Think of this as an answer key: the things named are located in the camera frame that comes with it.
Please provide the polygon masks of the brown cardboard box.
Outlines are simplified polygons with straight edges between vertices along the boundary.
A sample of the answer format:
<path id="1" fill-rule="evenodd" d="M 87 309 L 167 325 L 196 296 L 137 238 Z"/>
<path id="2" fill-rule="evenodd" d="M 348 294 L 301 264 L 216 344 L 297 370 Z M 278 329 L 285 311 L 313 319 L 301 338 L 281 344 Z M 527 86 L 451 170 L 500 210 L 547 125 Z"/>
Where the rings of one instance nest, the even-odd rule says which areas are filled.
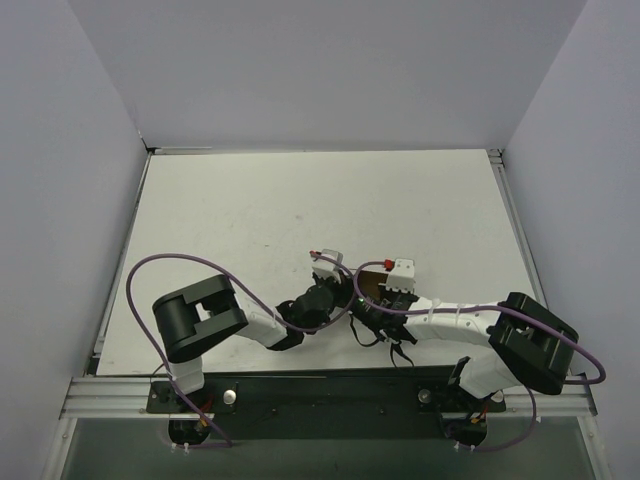
<path id="1" fill-rule="evenodd" d="M 381 291 L 387 282 L 387 272 L 377 272 L 362 270 L 358 275 L 358 285 L 360 291 L 366 296 L 374 300 L 379 300 L 382 296 Z"/>

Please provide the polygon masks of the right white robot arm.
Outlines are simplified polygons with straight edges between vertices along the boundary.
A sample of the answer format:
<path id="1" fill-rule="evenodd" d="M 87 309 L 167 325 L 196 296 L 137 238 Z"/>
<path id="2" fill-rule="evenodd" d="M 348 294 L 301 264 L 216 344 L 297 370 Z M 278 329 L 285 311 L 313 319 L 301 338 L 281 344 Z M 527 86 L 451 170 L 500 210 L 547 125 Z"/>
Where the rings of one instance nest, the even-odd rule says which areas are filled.
<path id="1" fill-rule="evenodd" d="M 377 338 L 394 344 L 443 340 L 483 347 L 484 353 L 464 363 L 454 381 L 477 399 L 516 385 L 560 394 L 573 349 L 541 327 L 574 343 L 579 339 L 572 327 L 521 292 L 481 311 L 471 305 L 386 292 L 379 301 L 356 299 L 351 314 Z"/>

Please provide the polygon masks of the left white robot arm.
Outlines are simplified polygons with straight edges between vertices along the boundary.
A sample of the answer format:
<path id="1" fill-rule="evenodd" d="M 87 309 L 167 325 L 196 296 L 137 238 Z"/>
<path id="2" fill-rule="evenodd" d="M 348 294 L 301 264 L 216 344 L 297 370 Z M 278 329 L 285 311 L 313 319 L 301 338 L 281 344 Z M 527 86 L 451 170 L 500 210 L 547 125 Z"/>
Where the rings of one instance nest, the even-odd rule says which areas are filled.
<path id="1" fill-rule="evenodd" d="M 160 297 L 152 312 L 174 381 L 169 398 L 183 411 L 199 408 L 205 398 L 202 355 L 238 335 L 268 350 L 298 346 L 307 333 L 331 321 L 337 308 L 352 299 L 351 281 L 342 275 L 314 276 L 314 284 L 294 300 L 276 307 L 283 321 L 265 312 L 219 274 Z"/>

